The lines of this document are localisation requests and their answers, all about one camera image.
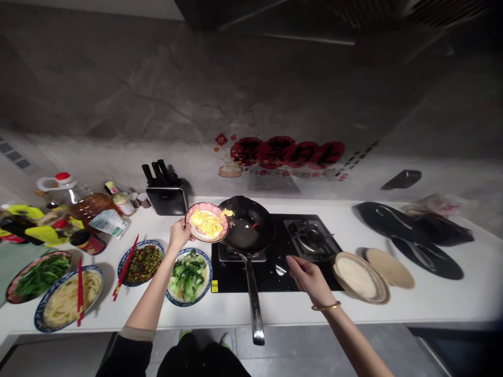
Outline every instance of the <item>black sleeve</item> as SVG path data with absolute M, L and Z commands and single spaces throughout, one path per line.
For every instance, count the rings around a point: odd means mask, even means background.
M 117 335 L 112 352 L 98 370 L 96 377 L 145 377 L 151 353 L 152 342 L 131 340 Z

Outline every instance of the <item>red chopsticks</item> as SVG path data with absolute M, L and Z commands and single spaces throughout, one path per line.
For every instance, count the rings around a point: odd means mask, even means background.
M 126 271 L 129 266 L 129 261 L 131 260 L 131 257 L 133 256 L 133 253 L 135 252 L 136 243 L 138 242 L 139 237 L 140 237 L 140 233 L 138 233 L 138 236 L 136 236 L 136 240 L 135 240 L 135 243 L 133 244 L 133 247 L 131 248 L 131 252 L 129 253 L 129 255 L 127 257 L 126 263 L 124 263 L 124 266 L 122 267 L 121 278 L 119 279 L 119 282 L 117 283 L 117 287 L 115 287 L 115 290 L 114 290 L 114 301 L 117 300 L 117 295 L 119 294 L 119 289 L 121 288 L 122 280 L 124 280 L 124 276 L 126 275 Z
M 84 287 L 82 285 L 82 257 L 79 258 L 79 294 L 77 298 L 77 327 L 80 327 L 81 320 L 84 319 Z

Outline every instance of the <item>red bottle cap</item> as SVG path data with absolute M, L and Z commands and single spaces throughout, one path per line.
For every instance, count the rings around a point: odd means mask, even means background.
M 66 226 L 68 226 L 68 221 L 65 219 L 59 219 L 54 223 L 54 228 L 63 229 Z
M 66 173 L 66 172 L 61 172 L 61 173 L 56 174 L 54 176 L 54 178 L 56 178 L 58 181 L 62 181 L 62 180 L 70 178 L 70 174 Z

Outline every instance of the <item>knife block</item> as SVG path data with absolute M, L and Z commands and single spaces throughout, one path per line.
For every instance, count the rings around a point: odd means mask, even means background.
M 147 187 L 148 198 L 159 216 L 185 216 L 187 212 L 187 190 L 180 187 Z

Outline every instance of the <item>chopped chili peppers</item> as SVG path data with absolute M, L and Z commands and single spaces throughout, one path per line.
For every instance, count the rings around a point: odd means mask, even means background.
M 154 245 L 136 249 L 126 272 L 130 284 L 145 283 L 152 279 L 162 261 L 162 252 Z

